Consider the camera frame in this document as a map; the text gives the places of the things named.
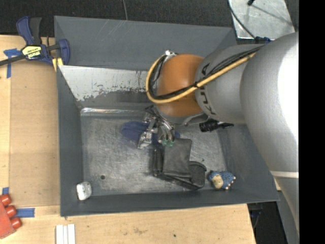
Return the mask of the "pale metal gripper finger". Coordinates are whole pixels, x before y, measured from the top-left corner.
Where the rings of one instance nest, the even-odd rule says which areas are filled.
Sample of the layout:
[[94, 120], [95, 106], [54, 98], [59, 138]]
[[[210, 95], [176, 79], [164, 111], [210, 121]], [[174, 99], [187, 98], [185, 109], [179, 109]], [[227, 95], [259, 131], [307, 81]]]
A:
[[137, 148], [144, 149], [151, 144], [152, 144], [152, 132], [144, 131], [139, 137]]
[[158, 134], [159, 123], [157, 119], [152, 119], [146, 129], [147, 134]]

